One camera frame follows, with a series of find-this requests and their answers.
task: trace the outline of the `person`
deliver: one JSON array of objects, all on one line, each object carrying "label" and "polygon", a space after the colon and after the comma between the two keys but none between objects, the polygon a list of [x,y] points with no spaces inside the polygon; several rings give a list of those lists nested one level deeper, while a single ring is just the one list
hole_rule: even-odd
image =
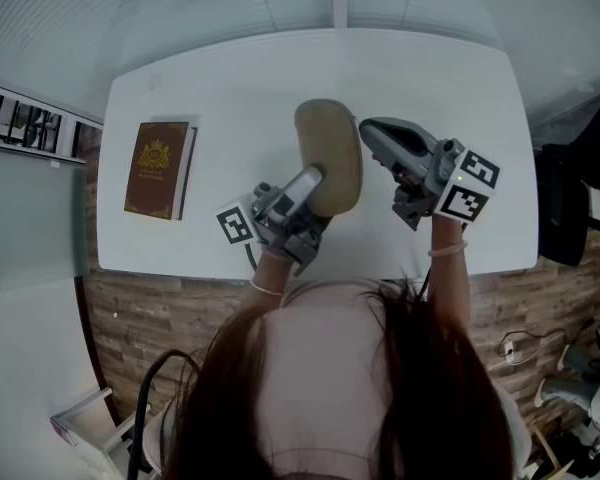
[{"label": "person", "polygon": [[567,345],[558,363],[558,371],[567,367],[580,380],[548,376],[542,379],[535,397],[535,406],[556,398],[575,404],[589,414],[600,429],[600,370],[592,366],[593,358],[580,345]]},{"label": "person", "polygon": [[432,220],[426,300],[406,282],[364,279],[285,294],[292,262],[265,248],[241,310],[162,420],[162,477],[510,480],[520,472],[529,432],[468,335],[462,228]]}]

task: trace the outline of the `table top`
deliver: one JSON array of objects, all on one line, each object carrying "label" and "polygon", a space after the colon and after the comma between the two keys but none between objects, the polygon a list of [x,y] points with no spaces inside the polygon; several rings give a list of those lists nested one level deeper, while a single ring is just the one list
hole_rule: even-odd
[{"label": "table top", "polygon": [[[98,170],[98,254],[103,268],[246,279],[244,248],[214,216],[260,181],[284,186],[302,168],[294,111],[312,98],[344,103],[358,122],[414,121],[456,137],[501,166],[496,195],[467,228],[472,274],[537,259],[531,139],[518,85],[499,50],[428,34],[324,29],[229,41],[118,77],[107,106]],[[199,124],[182,221],[123,211],[138,132],[158,116]],[[431,222],[413,232],[391,210],[395,182],[363,145],[357,206],[336,217],[303,279],[422,278]]]}]

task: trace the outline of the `brown book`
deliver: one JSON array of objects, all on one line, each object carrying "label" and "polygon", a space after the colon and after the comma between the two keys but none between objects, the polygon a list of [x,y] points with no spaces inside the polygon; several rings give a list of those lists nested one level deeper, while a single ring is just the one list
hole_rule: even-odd
[{"label": "brown book", "polygon": [[197,128],[188,122],[142,123],[131,159],[124,210],[182,219]]}]

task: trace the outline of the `long hair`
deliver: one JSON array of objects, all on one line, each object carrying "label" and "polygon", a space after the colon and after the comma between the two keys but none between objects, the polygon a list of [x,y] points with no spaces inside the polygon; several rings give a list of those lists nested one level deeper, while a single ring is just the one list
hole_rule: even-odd
[{"label": "long hair", "polygon": [[[511,480],[508,424],[466,332],[439,318],[406,282],[400,291],[380,286],[367,295],[384,307],[391,393],[371,477]],[[177,398],[166,480],[276,478],[260,452],[256,421],[266,313],[255,308],[228,320],[195,384]]]}]

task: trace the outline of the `floor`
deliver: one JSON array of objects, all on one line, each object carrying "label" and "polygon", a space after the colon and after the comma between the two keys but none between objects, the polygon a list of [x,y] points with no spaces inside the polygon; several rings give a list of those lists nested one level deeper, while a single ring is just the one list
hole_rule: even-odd
[{"label": "floor", "polygon": [[[89,275],[85,292],[98,357],[116,407],[125,418],[135,410],[140,383],[154,359],[170,348],[204,350],[218,326],[236,310],[242,284],[100,269],[96,236],[99,150],[100,132],[83,127],[79,156],[88,166]],[[471,292],[471,337],[487,367],[502,361],[496,348],[508,331],[544,334],[564,328],[574,335],[590,317],[600,321],[600,234],[590,233],[578,268],[540,259],[530,270],[475,276]],[[594,327],[584,331],[579,341],[595,350]],[[532,353],[539,342],[532,338],[516,341],[516,361]],[[516,399],[527,423],[544,431],[555,428],[559,421],[569,426],[585,416],[563,402],[547,403],[541,409],[533,405],[540,380],[555,369],[562,343],[562,339],[551,341],[524,365],[505,364],[491,370]],[[180,373],[174,360],[155,379],[149,397],[152,412],[173,396]]]}]

